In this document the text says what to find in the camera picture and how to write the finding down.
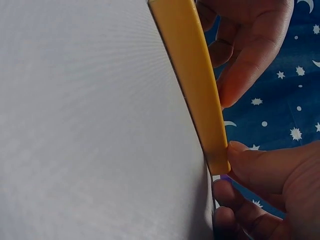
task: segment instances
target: crescent moon print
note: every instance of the crescent moon print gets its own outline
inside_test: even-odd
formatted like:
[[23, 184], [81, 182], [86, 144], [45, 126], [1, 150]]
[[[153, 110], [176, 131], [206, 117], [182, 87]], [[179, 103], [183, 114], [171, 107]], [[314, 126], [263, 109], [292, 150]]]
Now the crescent moon print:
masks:
[[320, 68], [320, 62], [314, 61], [312, 60], [312, 62], [314, 63], [314, 65], [316, 65], [318, 68]]
[[306, 2], [307, 4], [309, 4], [310, 7], [310, 12], [312, 12], [312, 10], [314, 9], [314, 0], [298, 0], [296, 3], [300, 3], [300, 2]]
[[237, 126], [233, 121], [224, 121], [224, 126]]

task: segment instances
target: finger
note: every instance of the finger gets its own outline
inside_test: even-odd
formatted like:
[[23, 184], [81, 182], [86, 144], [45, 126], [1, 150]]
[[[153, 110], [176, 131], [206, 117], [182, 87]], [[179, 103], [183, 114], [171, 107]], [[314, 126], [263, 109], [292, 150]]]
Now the finger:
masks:
[[219, 180], [214, 183], [213, 190], [218, 203], [232, 209], [236, 221], [254, 239], [278, 239], [274, 233], [285, 234], [287, 232], [281, 218], [267, 213], [245, 199], [230, 182]]
[[236, 222], [235, 214], [232, 209], [224, 206], [219, 207], [214, 212], [213, 233], [215, 240], [249, 240], [249, 237]]
[[218, 90], [222, 86], [222, 83], [224, 81], [226, 74], [228, 73], [228, 71], [232, 67], [232, 65], [235, 63], [239, 53], [240, 53], [240, 51], [233, 50], [233, 54], [232, 54], [231, 58], [227, 62], [226, 66], [223, 68], [222, 72], [220, 73], [220, 75], [216, 81], [216, 86], [217, 86]]
[[231, 172], [228, 174], [228, 176], [235, 181], [236, 183], [242, 185], [246, 189], [250, 190], [254, 194], [256, 194], [258, 197], [266, 201], [271, 206], [275, 207], [276, 209], [282, 211], [283, 213], [286, 213], [286, 205], [284, 198], [281, 194], [271, 194], [266, 191], [263, 191], [261, 189], [253, 188], [252, 186], [247, 185], [245, 182], [241, 181], [239, 177], [236, 176], [236, 174], [231, 170]]
[[216, 34], [216, 40], [208, 47], [214, 68], [226, 63], [233, 55], [234, 42], [238, 25], [226, 17], [222, 17]]
[[195, 5], [198, 11], [203, 31], [210, 30], [213, 27], [217, 18], [216, 12], [200, 0], [197, 0]]
[[285, 39], [291, 15], [288, 10], [270, 11], [254, 21], [249, 43], [229, 69], [220, 88], [222, 106], [232, 106], [275, 59]]
[[211, 12], [215, 12], [219, 16], [233, 19], [237, 23], [248, 23], [252, 18], [251, 1], [239, 0], [198, 0], [197, 4], [205, 6]]
[[319, 143], [279, 149], [251, 151], [240, 142], [232, 141], [228, 159], [238, 179], [252, 189], [263, 189], [270, 194], [282, 194], [286, 181], [295, 170], [316, 156]]

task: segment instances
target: white star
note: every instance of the white star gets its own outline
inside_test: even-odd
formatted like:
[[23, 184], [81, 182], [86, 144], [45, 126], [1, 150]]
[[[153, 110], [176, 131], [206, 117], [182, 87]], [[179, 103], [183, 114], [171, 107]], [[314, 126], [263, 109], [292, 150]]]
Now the white star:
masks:
[[260, 148], [260, 146], [256, 146], [256, 145], [254, 145], [254, 144], [253, 144], [253, 147], [249, 147], [249, 149], [250, 149], [250, 150], [253, 150], [253, 151], [259, 150], [259, 148]]
[[252, 99], [252, 100], [251, 100], [251, 104], [253, 104], [253, 105], [260, 105], [260, 104], [262, 104], [262, 100], [261, 100], [261, 98]]
[[320, 123], [318, 123], [317, 125], [315, 125], [315, 127], [316, 127], [316, 131], [317, 131], [317, 132], [320, 132]]
[[260, 201], [255, 201], [254, 199], [252, 200], [252, 202], [257, 205], [259, 208], [262, 208], [263, 205], [260, 204]]
[[290, 135], [293, 138], [293, 140], [299, 141], [300, 139], [302, 139], [302, 133], [300, 132], [299, 128], [294, 127], [293, 129], [290, 129], [290, 132]]
[[278, 79], [284, 79], [286, 77], [283, 71], [279, 71], [277, 75], [278, 75]]
[[303, 76], [303, 75], [305, 75], [305, 70], [304, 70], [301, 66], [297, 66], [297, 67], [296, 67], [296, 73], [297, 73], [299, 76]]
[[314, 33], [314, 34], [317, 34], [317, 35], [320, 34], [320, 27], [319, 27], [319, 25], [316, 24], [316, 25], [313, 26], [313, 33]]

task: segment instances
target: white surface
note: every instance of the white surface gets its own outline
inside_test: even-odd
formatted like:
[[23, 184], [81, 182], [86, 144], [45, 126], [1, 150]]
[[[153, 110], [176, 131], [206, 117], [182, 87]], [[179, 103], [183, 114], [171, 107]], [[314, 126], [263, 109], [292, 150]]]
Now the white surface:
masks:
[[211, 239], [146, 0], [0, 0], [0, 239]]

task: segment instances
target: fingernail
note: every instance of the fingernail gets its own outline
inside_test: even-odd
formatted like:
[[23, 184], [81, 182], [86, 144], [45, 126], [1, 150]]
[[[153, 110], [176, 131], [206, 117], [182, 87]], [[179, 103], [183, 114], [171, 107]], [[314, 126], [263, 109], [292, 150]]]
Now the fingernail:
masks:
[[241, 142], [238, 141], [230, 141], [229, 142], [229, 146], [230, 149], [234, 152], [234, 153], [242, 153], [246, 150], [248, 150], [248, 147], [244, 144], [242, 144]]

